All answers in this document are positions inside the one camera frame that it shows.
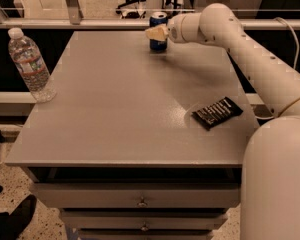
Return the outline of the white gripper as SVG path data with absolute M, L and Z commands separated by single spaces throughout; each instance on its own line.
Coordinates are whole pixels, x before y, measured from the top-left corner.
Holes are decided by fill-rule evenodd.
M 200 13 L 179 14 L 169 19 L 167 26 L 160 24 L 150 27 L 145 34 L 156 41 L 165 41 L 169 36 L 174 43 L 203 43 L 204 35 L 199 27 L 199 19 Z

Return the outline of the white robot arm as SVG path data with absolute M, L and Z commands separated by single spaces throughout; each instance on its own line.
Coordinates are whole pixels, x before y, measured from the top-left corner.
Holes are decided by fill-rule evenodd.
M 146 36 L 222 47 L 239 66 L 274 116 L 245 150 L 240 240 L 300 240 L 300 73 L 247 35 L 220 3 L 179 14 Z

